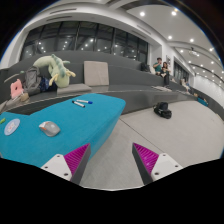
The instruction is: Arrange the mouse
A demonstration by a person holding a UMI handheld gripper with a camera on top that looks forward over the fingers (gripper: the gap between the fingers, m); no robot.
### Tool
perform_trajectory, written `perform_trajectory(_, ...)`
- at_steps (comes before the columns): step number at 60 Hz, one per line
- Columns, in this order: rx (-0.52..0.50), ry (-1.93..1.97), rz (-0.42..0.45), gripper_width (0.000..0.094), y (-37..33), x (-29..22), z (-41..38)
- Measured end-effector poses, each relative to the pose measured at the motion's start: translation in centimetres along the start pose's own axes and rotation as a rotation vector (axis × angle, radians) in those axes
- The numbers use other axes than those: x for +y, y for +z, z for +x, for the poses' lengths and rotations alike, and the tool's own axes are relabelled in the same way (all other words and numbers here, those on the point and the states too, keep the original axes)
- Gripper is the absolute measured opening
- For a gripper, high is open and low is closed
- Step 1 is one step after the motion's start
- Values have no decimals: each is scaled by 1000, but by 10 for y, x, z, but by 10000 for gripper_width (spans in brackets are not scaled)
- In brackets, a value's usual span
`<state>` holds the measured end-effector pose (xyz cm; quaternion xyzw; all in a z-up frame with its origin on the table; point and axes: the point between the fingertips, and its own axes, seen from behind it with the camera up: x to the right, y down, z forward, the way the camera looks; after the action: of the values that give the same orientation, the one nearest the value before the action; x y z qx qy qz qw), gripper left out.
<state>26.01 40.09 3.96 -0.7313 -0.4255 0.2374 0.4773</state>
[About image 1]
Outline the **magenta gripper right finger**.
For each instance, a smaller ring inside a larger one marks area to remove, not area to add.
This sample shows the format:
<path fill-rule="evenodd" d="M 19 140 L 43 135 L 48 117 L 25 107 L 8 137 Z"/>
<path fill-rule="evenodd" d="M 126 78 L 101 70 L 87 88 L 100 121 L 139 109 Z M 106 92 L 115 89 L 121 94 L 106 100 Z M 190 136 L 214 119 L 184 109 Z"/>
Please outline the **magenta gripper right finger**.
<path fill-rule="evenodd" d="M 132 154 L 144 185 L 182 169 L 167 153 L 157 154 L 137 143 L 132 144 Z"/>

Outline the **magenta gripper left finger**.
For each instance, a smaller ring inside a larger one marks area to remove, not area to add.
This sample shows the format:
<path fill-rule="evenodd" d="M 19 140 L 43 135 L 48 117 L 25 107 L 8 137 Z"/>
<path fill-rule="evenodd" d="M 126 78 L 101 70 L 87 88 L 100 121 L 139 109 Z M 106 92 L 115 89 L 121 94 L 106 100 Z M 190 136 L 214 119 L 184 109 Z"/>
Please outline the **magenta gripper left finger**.
<path fill-rule="evenodd" d="M 54 155 L 42 169 L 79 185 L 90 154 L 91 145 L 85 144 L 66 155 Z"/>

